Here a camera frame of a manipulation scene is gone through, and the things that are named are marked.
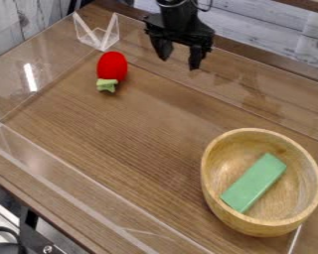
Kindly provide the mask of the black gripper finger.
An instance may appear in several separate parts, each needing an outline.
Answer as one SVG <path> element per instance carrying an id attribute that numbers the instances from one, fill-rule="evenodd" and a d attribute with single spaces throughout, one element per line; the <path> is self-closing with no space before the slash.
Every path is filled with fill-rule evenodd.
<path id="1" fill-rule="evenodd" d="M 169 60 L 171 53 L 174 51 L 173 42 L 159 37 L 150 37 L 150 41 L 157 52 L 157 55 L 162 61 Z"/>
<path id="2" fill-rule="evenodd" d="M 199 45 L 190 47 L 190 57 L 189 66 L 190 70 L 198 69 L 201 67 L 201 62 L 206 57 L 205 49 Z"/>

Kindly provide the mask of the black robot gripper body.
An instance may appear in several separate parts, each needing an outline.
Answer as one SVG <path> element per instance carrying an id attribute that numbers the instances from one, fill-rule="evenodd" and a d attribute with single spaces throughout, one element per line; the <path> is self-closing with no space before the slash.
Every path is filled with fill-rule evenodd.
<path id="1" fill-rule="evenodd" d="M 151 37 L 165 38 L 189 47 L 199 45 L 205 52 L 213 48 L 216 31 L 199 19 L 201 12 L 209 12 L 199 6 L 198 0 L 155 0 L 159 13 L 147 15 L 146 33 Z"/>

